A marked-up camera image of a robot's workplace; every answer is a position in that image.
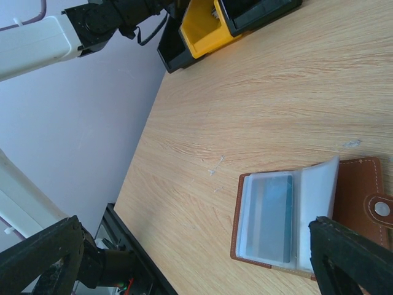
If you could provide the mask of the brown leather card holder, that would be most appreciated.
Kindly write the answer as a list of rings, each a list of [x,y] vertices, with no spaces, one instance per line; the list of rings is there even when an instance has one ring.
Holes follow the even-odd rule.
[[[250,175],[293,177],[291,261],[278,266],[244,258],[242,245],[244,209]],[[392,228],[392,197],[386,194],[381,162],[377,157],[329,161],[293,170],[266,171],[240,175],[233,218],[230,257],[268,269],[280,270],[309,279],[311,265],[310,222],[326,216],[356,233],[391,249],[388,231]]]

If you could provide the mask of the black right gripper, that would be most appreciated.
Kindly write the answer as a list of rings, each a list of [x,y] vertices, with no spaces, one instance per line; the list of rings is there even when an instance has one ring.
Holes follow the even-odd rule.
[[[71,294],[77,280],[87,288],[128,287],[136,256],[103,249],[84,239],[77,216],[64,218],[1,252],[1,294]]]

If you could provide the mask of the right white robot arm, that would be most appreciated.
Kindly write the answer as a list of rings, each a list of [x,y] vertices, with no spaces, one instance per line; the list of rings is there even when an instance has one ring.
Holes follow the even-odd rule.
[[[1,293],[71,294],[75,282],[116,294],[174,294],[112,206],[99,247],[1,156],[1,219],[21,241],[1,253]],[[304,276],[322,294],[391,294],[392,197],[376,157],[239,177],[232,259]]]

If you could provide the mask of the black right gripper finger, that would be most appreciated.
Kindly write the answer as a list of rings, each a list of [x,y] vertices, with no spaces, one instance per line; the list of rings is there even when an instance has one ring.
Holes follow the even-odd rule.
[[[321,294],[392,294],[391,251],[325,216],[309,230]]]

